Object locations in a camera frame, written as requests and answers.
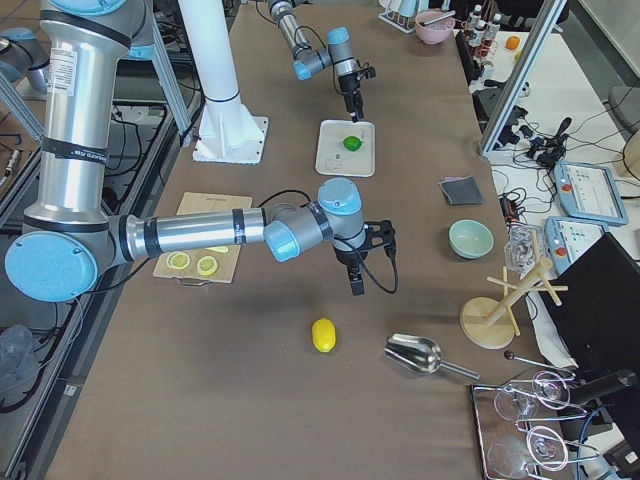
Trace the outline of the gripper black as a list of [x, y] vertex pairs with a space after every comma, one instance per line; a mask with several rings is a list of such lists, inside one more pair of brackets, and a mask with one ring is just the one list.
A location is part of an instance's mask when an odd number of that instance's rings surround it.
[[[352, 238], [333, 238], [333, 248], [337, 260], [342, 264], [359, 264], [367, 254], [382, 248], [392, 263], [395, 262], [397, 245], [396, 231], [390, 220], [368, 221], [359, 234]], [[351, 293], [365, 293], [362, 275], [355, 269], [348, 270]]]
[[341, 95], [345, 95], [345, 106], [352, 120], [362, 120], [364, 118], [364, 104], [362, 96], [358, 92], [360, 82], [363, 79], [372, 79], [375, 76], [376, 70], [369, 63], [338, 62], [335, 64], [336, 91]]

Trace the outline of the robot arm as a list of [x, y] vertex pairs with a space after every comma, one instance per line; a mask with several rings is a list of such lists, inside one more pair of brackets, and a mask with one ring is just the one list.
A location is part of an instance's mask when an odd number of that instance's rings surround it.
[[295, 1], [268, 1], [267, 4], [272, 21], [290, 48], [297, 78], [301, 81], [309, 80], [319, 72], [331, 68], [334, 79], [338, 82], [336, 91], [342, 96], [351, 120], [362, 121], [365, 115], [360, 92], [361, 81], [374, 78], [376, 72], [368, 63], [361, 64], [356, 58], [349, 30], [344, 26], [330, 30], [327, 41], [316, 49], [304, 34], [304, 29], [308, 27], [300, 25], [296, 18]]
[[[314, 50], [300, 30], [293, 1], [266, 1], [288, 43], [300, 80], [331, 67], [353, 121], [363, 119], [360, 80], [375, 76], [352, 53], [338, 27]], [[179, 1], [205, 100], [194, 159], [257, 164], [268, 128], [242, 103], [221, 1]], [[124, 58], [160, 61], [165, 54], [151, 1], [42, 1], [41, 26], [52, 41], [38, 197], [24, 211], [23, 234], [7, 250], [8, 279], [45, 302], [91, 290], [111, 267], [142, 257], [196, 248], [266, 242], [285, 262], [330, 241], [346, 266], [354, 296], [364, 294], [362, 270], [383, 291], [397, 291], [395, 230], [389, 220], [365, 222], [356, 185], [329, 179], [318, 200], [267, 208], [139, 219], [107, 216], [101, 193], [108, 162], [110, 114], [117, 64]], [[394, 288], [368, 270], [369, 251], [383, 248]]]

